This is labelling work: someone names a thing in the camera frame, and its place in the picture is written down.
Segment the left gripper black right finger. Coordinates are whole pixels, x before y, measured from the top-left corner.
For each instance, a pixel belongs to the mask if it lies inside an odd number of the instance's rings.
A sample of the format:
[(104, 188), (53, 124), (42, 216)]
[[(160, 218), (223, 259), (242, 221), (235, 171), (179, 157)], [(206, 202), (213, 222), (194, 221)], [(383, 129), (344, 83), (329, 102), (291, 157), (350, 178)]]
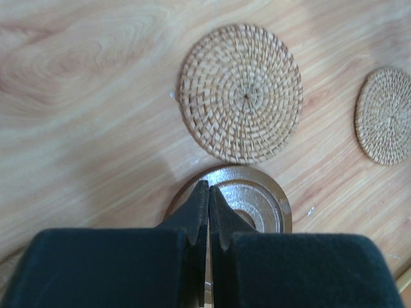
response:
[(268, 234), (209, 195), (215, 307), (402, 307), (378, 247), (358, 234)]

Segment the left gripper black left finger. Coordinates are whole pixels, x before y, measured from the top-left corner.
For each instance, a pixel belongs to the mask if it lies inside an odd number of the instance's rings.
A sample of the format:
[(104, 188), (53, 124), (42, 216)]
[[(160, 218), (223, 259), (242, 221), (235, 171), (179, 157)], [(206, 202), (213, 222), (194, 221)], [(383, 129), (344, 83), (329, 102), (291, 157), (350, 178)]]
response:
[(31, 241), (2, 307), (202, 307), (209, 185), (154, 228), (52, 228)]

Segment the large woven rattan coaster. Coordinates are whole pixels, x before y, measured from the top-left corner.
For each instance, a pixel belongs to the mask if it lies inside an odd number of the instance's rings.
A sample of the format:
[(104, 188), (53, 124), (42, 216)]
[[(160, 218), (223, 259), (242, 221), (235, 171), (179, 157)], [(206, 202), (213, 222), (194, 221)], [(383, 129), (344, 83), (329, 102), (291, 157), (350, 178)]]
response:
[(276, 156), (296, 131), (302, 78), (275, 34), (228, 24), (199, 39), (181, 64), (177, 100), (182, 120), (208, 154), (232, 164)]

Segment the small woven rattan coaster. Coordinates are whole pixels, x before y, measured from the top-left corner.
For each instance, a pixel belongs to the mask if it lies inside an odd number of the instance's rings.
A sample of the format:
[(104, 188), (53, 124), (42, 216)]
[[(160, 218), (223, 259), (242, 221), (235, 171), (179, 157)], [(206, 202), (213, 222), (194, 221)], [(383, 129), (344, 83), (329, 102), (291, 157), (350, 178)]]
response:
[(365, 79), (356, 102), (354, 127), (363, 152), (394, 166), (410, 156), (410, 75), (383, 67)]

